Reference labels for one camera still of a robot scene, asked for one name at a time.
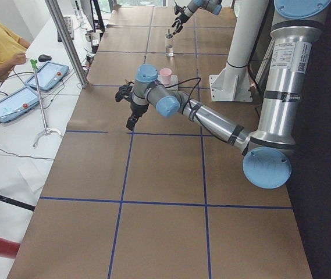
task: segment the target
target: white label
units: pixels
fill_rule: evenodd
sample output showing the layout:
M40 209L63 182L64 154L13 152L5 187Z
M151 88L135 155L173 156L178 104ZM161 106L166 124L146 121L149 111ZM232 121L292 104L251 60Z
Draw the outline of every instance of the white label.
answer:
M297 42L294 50L291 71L305 73L310 57L311 44L308 42Z
M270 69L291 69L295 42L285 42L274 47Z

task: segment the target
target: tablet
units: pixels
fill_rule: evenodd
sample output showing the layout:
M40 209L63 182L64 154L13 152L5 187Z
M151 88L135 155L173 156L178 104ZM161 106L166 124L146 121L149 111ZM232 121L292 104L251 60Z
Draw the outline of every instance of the tablet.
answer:
M0 122L9 122L39 103L37 92L25 86L0 100Z
M37 71L40 89L49 91L67 74L68 69L66 65L47 61ZM34 76L30 77L24 84L37 89Z

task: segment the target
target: black mouse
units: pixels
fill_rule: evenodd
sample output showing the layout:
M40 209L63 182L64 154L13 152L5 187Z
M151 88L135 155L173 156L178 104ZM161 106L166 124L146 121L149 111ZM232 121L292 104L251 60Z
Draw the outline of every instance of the black mouse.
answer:
M49 60L51 60L51 56L46 55L46 54L41 54L41 55L38 57L38 61L39 61L39 62L45 62L45 61L49 61Z

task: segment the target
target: black wall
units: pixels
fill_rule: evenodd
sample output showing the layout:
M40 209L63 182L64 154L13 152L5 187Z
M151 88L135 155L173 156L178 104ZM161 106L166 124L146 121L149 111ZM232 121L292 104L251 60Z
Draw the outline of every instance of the black wall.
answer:
M288 191L312 275L331 279L331 4L302 97Z

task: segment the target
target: pink cup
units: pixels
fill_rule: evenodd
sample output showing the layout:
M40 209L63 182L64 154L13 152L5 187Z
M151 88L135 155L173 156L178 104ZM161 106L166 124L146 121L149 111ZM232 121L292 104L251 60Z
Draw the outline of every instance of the pink cup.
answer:
M170 78L172 77L172 70L169 68L163 68L159 72L161 76L161 82L163 84L169 84L170 83Z

